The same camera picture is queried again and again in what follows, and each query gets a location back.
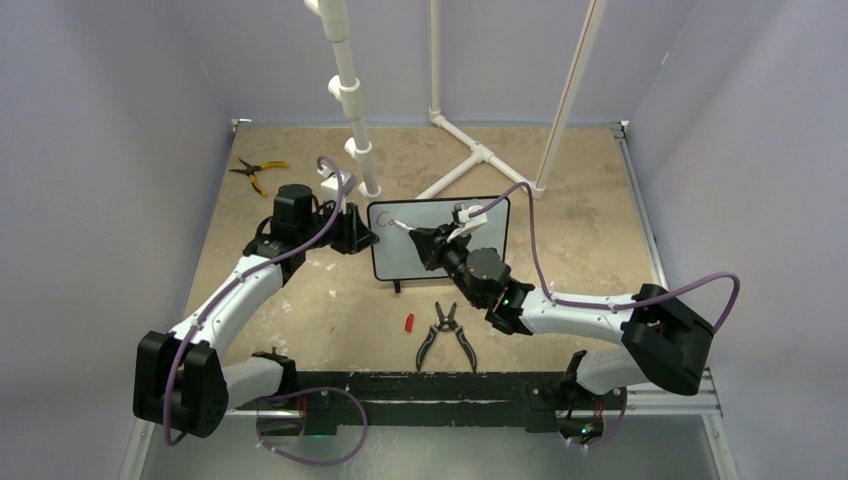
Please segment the metal corner bracket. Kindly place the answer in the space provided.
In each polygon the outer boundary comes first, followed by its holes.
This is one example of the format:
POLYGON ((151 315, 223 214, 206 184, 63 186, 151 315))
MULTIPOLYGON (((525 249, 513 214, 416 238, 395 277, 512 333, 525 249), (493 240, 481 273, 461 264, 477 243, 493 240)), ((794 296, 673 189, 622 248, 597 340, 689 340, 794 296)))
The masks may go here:
POLYGON ((253 120, 250 118, 233 118, 231 120, 232 123, 232 131, 236 134, 240 128, 246 127, 253 123, 253 120))

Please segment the black framed whiteboard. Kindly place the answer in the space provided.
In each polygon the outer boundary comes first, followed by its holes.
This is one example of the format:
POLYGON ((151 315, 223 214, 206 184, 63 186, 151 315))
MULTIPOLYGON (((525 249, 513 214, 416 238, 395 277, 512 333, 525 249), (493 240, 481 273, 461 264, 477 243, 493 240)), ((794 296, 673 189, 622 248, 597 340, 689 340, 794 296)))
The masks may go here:
MULTIPOLYGON (((375 201, 366 212, 368 228, 379 237, 372 246, 374 276, 380 281, 421 280, 444 278, 442 269, 427 271, 408 231, 394 225, 394 220, 409 227, 438 227, 453 220, 452 210, 459 203, 478 203, 482 206, 494 200, 492 195, 482 197, 454 197, 444 199, 404 199, 375 201)), ((505 254, 511 201, 503 200, 487 212, 487 223, 471 235, 470 250, 494 248, 505 254)))

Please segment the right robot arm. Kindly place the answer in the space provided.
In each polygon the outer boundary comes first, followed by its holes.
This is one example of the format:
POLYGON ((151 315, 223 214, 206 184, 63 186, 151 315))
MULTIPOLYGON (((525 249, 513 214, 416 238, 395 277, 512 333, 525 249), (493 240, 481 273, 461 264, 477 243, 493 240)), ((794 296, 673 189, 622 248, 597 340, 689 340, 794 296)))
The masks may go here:
POLYGON ((714 329, 658 285, 633 295, 591 297, 551 294, 511 275, 494 248, 471 250, 447 225, 413 228, 423 267, 442 269, 469 304, 500 332, 567 334, 611 343, 609 350, 577 355, 561 381, 564 399, 584 407, 618 387, 644 382, 674 394, 699 389, 714 329))

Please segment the yellow handled needle-nose pliers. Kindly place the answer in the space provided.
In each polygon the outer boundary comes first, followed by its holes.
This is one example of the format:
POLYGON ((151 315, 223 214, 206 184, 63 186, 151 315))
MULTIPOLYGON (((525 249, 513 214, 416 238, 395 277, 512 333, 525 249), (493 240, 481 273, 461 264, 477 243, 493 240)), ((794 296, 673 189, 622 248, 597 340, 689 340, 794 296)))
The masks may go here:
POLYGON ((263 171, 267 171, 270 169, 289 169, 290 164, 284 161, 270 161, 260 164, 251 164, 246 160, 239 158, 239 163, 242 165, 241 168, 230 168, 229 172, 236 173, 239 175, 246 176, 251 183, 251 187, 253 190, 259 194, 260 196, 267 198, 268 192, 260 185, 257 174, 263 171))

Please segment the white PVC pipe frame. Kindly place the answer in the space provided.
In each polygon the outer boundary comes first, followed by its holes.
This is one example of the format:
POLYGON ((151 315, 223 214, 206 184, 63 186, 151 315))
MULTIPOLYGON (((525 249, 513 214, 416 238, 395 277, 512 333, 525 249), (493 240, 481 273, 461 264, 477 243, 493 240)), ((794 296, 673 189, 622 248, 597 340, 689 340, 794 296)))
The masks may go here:
MULTIPOLYGON (((345 142, 344 150, 357 162, 364 177, 364 183, 359 187, 360 194, 367 199, 375 199, 380 195, 381 187, 376 175, 374 148, 365 121, 362 84, 356 72, 350 45, 347 5, 344 1, 322 0, 305 0, 304 5, 321 20, 324 34, 332 45, 337 74, 329 80, 327 91, 341 104, 344 115, 350 124, 352 136, 345 142)), ((546 192, 549 176, 557 158, 558 149, 608 3, 599 0, 588 3, 563 93, 539 165, 539 171, 533 180, 520 174, 506 161, 499 158, 489 147, 464 132, 442 114, 441 3, 429 1, 427 5, 429 120, 432 125, 465 145, 469 149, 470 155, 420 193, 418 197, 420 199, 433 198, 475 166, 487 164, 513 182, 526 182, 529 185, 529 195, 534 199, 541 198, 546 192)))

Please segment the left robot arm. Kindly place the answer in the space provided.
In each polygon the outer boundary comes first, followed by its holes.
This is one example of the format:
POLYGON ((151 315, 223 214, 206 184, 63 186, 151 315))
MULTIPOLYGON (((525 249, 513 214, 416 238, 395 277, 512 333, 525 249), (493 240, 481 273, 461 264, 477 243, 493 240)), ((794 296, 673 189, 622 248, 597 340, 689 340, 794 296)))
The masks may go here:
POLYGON ((310 249, 354 255, 377 244, 356 204, 319 202, 302 184, 284 185, 234 271, 194 313, 166 333, 148 332, 136 353, 133 406, 142 420, 205 438, 226 412, 262 398, 284 409, 297 399, 295 363, 258 352, 234 367, 221 358, 259 308, 278 293, 310 249))

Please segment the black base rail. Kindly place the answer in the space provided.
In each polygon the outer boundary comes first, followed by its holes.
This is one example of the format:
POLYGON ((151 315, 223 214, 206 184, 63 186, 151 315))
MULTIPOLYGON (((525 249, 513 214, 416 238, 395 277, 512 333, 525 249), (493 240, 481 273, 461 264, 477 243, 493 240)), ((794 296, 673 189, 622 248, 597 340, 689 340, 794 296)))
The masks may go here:
POLYGON ((340 426, 514 427, 585 442, 604 431, 605 403, 558 372, 418 373, 299 371, 283 389, 246 404, 279 420, 288 411, 307 435, 340 426))

